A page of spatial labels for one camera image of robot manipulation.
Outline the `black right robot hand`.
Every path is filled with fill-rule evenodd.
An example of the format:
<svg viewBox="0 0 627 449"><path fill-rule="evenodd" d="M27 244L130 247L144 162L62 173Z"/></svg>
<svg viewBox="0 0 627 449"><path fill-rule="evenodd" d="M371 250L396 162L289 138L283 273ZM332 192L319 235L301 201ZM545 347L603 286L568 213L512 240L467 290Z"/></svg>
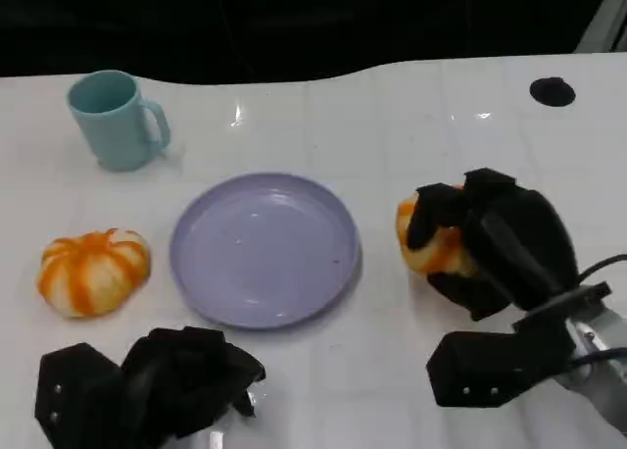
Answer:
<svg viewBox="0 0 627 449"><path fill-rule="evenodd" d="M462 185L420 186L398 205L408 269L478 322L534 310L580 282L571 238L551 202L483 168Z"/></svg>

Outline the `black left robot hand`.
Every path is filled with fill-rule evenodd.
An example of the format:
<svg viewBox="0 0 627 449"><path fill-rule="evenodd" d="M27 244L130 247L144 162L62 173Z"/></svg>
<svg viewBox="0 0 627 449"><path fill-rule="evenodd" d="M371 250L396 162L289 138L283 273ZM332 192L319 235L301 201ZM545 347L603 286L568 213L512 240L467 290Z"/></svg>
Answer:
<svg viewBox="0 0 627 449"><path fill-rule="evenodd" d="M249 387L265 379L254 356L214 329L155 328L121 364L122 422L140 448L160 448L207 429L229 409L255 414Z"/></svg>

